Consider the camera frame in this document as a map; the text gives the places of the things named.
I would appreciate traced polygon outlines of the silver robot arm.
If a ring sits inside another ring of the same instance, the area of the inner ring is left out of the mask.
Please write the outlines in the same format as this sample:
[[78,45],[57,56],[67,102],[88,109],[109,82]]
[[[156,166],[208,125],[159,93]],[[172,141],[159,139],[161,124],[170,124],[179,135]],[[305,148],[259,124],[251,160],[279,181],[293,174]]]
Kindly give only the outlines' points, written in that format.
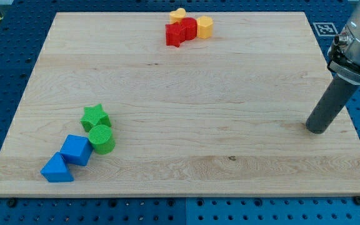
[[360,85],[360,1],[328,51],[327,68],[344,80]]

